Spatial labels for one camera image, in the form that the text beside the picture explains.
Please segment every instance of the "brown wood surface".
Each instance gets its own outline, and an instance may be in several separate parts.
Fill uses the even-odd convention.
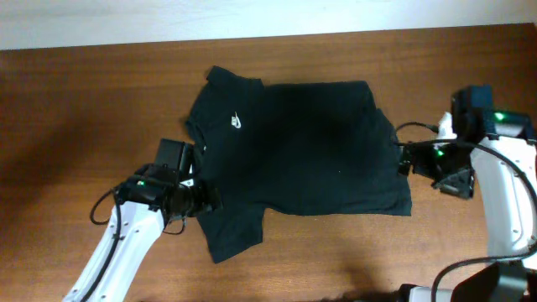
[[[212,65],[265,84],[366,80],[393,124],[436,123],[453,91],[487,83],[498,107],[537,121],[533,24],[0,52],[1,301],[57,301],[70,289],[104,231],[91,206],[151,161],[160,138],[189,140],[183,121]],[[479,194],[409,182],[412,217],[268,210],[264,242],[218,265],[189,220],[153,245],[126,301],[335,299],[430,285],[447,264],[486,253]]]

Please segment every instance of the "wooden tabletop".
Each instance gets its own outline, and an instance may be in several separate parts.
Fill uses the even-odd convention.
[[[213,65],[265,84],[365,80],[393,124],[436,123],[452,92],[490,84],[498,107],[537,121],[533,24],[0,52],[1,301],[67,293],[104,232],[91,206],[153,160],[161,138],[190,141],[184,120]],[[149,250],[126,301],[357,297],[430,286],[449,263],[486,253],[478,190],[458,200],[430,180],[409,182],[412,217],[266,210],[264,242],[217,265],[190,219],[184,235]]]

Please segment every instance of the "black fabric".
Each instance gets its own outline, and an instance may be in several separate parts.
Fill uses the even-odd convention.
[[[213,261],[263,240],[265,208],[409,216],[394,128],[365,81],[264,87],[213,67],[187,122],[224,208],[198,217]],[[241,127],[232,125],[237,116]]]

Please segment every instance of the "cable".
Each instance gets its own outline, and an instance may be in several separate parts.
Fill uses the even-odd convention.
[[[430,124],[426,124],[426,123],[422,123],[422,122],[406,122],[406,123],[403,123],[403,124],[399,125],[397,128],[395,128],[395,132],[397,133],[399,130],[401,130],[403,128],[406,128],[408,126],[418,126],[418,127],[427,128],[427,129],[431,130],[434,133],[439,132],[438,126],[430,125]]]
[[[105,193],[103,196],[101,196],[101,198],[99,198],[99,200],[95,203],[95,205],[93,205],[93,207],[91,208],[91,211],[90,211],[90,221],[91,223],[93,223],[94,225],[98,225],[98,226],[102,226],[102,225],[105,225],[108,223],[108,221],[110,221],[110,218],[106,219],[105,221],[96,221],[95,220],[95,211],[97,209],[97,207],[101,204],[101,202],[103,200],[105,200],[110,194],[112,194],[114,192],[116,188],[112,188],[110,189],[107,193]]]
[[[456,140],[456,139],[434,139],[434,140],[417,142],[417,143],[396,143],[396,142],[394,142],[394,143],[396,145],[398,145],[398,146],[402,146],[402,147],[406,146],[406,147],[411,147],[411,148],[412,147],[430,146],[430,145],[434,145],[436,143],[453,143],[453,144],[455,144],[455,145],[457,145],[459,147],[462,147],[462,148],[477,148],[477,149],[480,149],[480,150],[482,150],[482,151],[484,151],[484,152],[486,152],[488,154],[491,154],[491,155],[495,156],[496,158],[498,158],[498,159],[502,160],[503,162],[505,162],[505,164],[507,166],[509,166],[511,169],[513,169],[513,171],[516,173],[516,176],[518,176],[520,178],[520,180],[522,180],[522,182],[524,183],[524,186],[526,187],[526,190],[528,191],[528,193],[529,193],[529,195],[531,197],[531,200],[534,203],[534,208],[537,209],[537,194],[535,193],[534,187],[529,182],[528,176],[526,176],[526,174],[513,161],[511,161],[506,156],[502,155],[501,153],[499,153],[496,150],[493,150],[491,148],[482,146],[482,145],[477,144],[477,143],[463,142],[463,141],[459,141],[459,140]],[[442,269],[442,271],[440,271],[438,273],[438,275],[436,276],[435,281],[433,282],[433,286],[432,286],[432,288],[430,290],[430,300],[431,300],[431,302],[436,302],[436,292],[438,291],[438,286],[440,285],[440,281],[450,271],[452,271],[452,270],[454,270],[456,268],[461,268],[461,267],[464,267],[464,266],[467,266],[467,265],[472,265],[472,264],[477,264],[477,263],[490,263],[490,262],[496,262],[496,261],[502,261],[502,262],[519,261],[519,260],[522,260],[524,258],[527,258],[529,256],[534,255],[536,250],[537,250],[537,242],[534,242],[532,245],[528,246],[528,252],[521,253],[519,255],[472,258],[472,259],[462,260],[462,261],[459,261],[457,263],[453,263],[453,264],[449,265],[448,267]]]
[[[182,233],[185,231],[185,228],[186,228],[186,218],[183,218],[183,227],[181,227],[181,230],[180,230],[180,231],[178,231],[178,232],[167,232],[167,231],[162,231],[162,233],[164,233],[164,234],[168,234],[168,235],[180,235],[180,234],[182,234]]]
[[[110,265],[110,262],[112,261],[112,257],[114,256],[114,253],[116,252],[117,244],[119,243],[119,240],[121,239],[121,208],[119,206],[119,200],[117,199],[115,188],[112,190],[109,190],[103,197],[101,197],[100,201],[104,200],[110,194],[113,194],[114,203],[116,204],[117,230],[116,230],[116,233],[113,235],[114,241],[112,243],[112,247],[110,248],[110,252],[108,252],[107,259],[102,264],[101,271],[99,271],[99,274],[95,278],[95,281],[93,281],[93,284],[91,285],[90,289],[88,289],[86,294],[84,294],[84,297],[82,298],[81,302],[86,302],[88,299],[90,299],[91,295],[93,294],[93,292],[95,291],[99,283],[101,282],[102,276],[104,276],[104,273],[107,271],[108,265]]]

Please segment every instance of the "green light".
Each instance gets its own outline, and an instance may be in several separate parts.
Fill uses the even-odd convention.
[[[496,117],[497,120],[499,120],[500,122],[505,118],[505,114],[501,113],[501,112],[496,112],[494,113],[494,116]]]

